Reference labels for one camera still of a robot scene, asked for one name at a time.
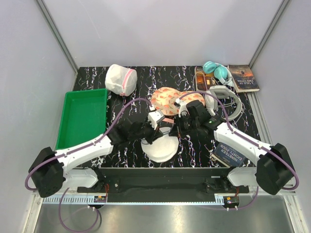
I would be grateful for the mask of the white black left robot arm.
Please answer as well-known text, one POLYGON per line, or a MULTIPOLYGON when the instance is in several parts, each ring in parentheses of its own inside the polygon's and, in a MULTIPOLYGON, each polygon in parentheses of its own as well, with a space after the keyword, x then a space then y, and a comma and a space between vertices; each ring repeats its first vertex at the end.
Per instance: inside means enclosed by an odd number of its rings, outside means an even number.
POLYGON ((145 140, 152 144, 163 136, 159 130, 164 116, 150 113, 145 122, 125 120, 112 124, 98 137, 77 146, 53 151, 51 147, 42 149, 29 168, 28 177, 32 179, 40 197, 54 195, 61 188, 85 187, 94 192, 104 189, 105 180, 91 169, 77 169, 77 166, 99 156, 109 155, 126 147, 135 140, 145 140))

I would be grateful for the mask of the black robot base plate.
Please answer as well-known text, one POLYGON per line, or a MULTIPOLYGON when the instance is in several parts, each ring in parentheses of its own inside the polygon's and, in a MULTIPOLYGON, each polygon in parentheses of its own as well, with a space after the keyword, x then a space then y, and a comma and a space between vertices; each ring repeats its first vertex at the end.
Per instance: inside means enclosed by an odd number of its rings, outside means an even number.
POLYGON ((246 186, 233 186, 229 168, 97 168, 99 181, 79 193, 108 192, 109 203, 206 203, 215 194, 247 194, 246 186))

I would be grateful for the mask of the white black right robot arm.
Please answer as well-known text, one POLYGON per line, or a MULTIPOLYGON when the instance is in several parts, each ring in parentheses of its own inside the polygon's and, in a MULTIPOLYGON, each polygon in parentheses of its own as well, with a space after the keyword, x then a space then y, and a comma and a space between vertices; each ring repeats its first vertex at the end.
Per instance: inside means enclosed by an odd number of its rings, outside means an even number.
POLYGON ((286 147, 280 143, 263 143, 234 128, 226 120, 211 116, 198 101, 175 101, 179 115, 175 118, 175 132, 185 136, 193 131, 204 132, 212 140, 225 144, 250 160, 253 167, 232 166, 221 179, 221 188, 232 192, 238 186, 259 186, 266 193, 276 195, 296 175, 286 147))

